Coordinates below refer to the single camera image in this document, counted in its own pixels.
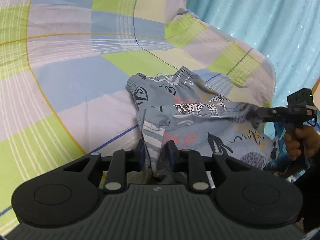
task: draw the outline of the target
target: hand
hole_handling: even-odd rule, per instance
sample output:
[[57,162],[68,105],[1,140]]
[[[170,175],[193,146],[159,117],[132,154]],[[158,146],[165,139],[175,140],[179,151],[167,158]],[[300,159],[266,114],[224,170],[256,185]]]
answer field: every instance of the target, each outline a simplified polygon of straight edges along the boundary
[[305,155],[308,156],[308,158],[318,152],[320,148],[320,135],[313,127],[304,125],[302,129],[296,128],[295,136],[296,137],[291,137],[288,133],[284,135],[284,144],[287,147],[290,160],[295,161],[297,157],[301,155],[301,150],[299,149],[300,143],[296,138],[305,141],[307,148]]

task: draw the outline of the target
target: leopard print patch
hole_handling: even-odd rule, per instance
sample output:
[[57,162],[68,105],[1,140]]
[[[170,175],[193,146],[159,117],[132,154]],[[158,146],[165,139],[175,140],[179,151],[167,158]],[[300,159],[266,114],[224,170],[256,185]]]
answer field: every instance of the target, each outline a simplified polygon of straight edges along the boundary
[[229,101],[229,100],[225,98],[223,95],[218,94],[217,96],[214,96],[213,98],[211,98],[208,103],[219,102],[219,101]]
[[226,106],[224,105],[224,103],[220,102],[220,103],[216,103],[217,106],[222,106],[222,108],[224,110],[226,110]]
[[183,103],[174,105],[180,114],[194,114],[201,115],[201,110],[206,106],[211,114],[217,113],[217,107],[215,105],[203,104],[203,103]]

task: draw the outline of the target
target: circular pad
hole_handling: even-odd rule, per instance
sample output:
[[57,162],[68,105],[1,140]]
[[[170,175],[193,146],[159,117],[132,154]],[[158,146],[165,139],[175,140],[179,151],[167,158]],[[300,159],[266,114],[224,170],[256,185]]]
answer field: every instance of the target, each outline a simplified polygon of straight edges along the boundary
[[80,172],[54,170],[20,185],[11,202],[20,222],[60,227],[89,215],[98,199],[97,188]]
[[43,205],[59,205],[71,197],[71,189],[61,184],[40,187],[35,192],[35,199]]
[[302,207],[295,185],[256,170],[230,174],[218,187],[215,201],[228,217],[259,228],[293,223]]

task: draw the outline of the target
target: blue line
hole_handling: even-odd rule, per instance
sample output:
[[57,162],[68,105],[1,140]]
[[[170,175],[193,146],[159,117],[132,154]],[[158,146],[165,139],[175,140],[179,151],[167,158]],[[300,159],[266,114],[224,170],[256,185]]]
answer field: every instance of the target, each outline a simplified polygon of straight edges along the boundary
[[94,149],[93,151],[91,151],[90,153],[96,152],[104,147],[106,147],[108,144],[112,143],[113,141],[119,139],[120,137],[124,136],[125,134],[127,134],[128,132],[132,131],[133,129],[137,128],[139,125],[135,125],[131,128],[129,128],[127,131],[124,131],[122,134],[117,135],[116,137],[112,138],[111,140],[107,141],[106,143],[102,144],[101,146],[99,146],[98,148]]
[[216,77],[216,76],[219,76],[221,73],[219,73],[219,74],[217,74],[217,75],[215,75],[215,76],[213,76],[212,78],[209,78],[207,81],[206,81],[206,83],[208,83],[210,80],[212,80],[214,77]]
[[12,210],[12,206],[7,207],[5,210],[0,212],[0,217],[6,214],[8,211]]

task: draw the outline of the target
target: bed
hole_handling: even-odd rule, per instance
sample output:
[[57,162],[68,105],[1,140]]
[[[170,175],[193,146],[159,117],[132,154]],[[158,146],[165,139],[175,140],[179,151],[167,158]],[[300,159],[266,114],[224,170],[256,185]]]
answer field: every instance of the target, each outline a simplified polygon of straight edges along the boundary
[[18,185],[136,145],[133,74],[186,66],[230,100],[272,102],[268,58],[202,22],[186,0],[0,0],[0,23],[1,235],[18,224]]

